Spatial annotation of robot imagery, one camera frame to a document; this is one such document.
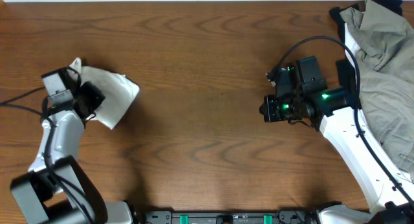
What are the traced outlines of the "white t-shirt with black print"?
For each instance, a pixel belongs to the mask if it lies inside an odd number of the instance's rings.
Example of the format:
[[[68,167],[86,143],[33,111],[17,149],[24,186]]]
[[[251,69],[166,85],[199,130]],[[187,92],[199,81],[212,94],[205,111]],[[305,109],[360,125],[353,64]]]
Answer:
[[[95,111],[94,120],[113,129],[139,94],[140,87],[124,74],[82,65],[80,58],[76,58],[69,67],[80,73],[82,83],[90,82],[103,93],[105,100]]]

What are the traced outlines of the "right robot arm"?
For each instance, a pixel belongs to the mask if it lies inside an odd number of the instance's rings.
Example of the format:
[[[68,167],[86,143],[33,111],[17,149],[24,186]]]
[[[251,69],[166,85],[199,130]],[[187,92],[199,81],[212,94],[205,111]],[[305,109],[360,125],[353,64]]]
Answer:
[[[259,108],[265,122],[302,123],[319,131],[340,154],[362,189],[368,212],[341,203],[300,217],[279,216],[281,223],[412,223],[413,184],[382,149],[361,109],[343,87],[329,89],[312,56],[277,65],[267,74],[276,92]]]

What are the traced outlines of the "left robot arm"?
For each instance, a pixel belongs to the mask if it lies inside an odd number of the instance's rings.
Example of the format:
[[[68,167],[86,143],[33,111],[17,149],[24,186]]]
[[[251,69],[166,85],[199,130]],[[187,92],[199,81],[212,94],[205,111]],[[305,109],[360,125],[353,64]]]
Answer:
[[[27,223],[136,223],[125,201],[106,202],[77,162],[88,118],[102,92],[71,67],[42,75],[47,97],[39,112],[43,136],[28,172],[10,191]]]

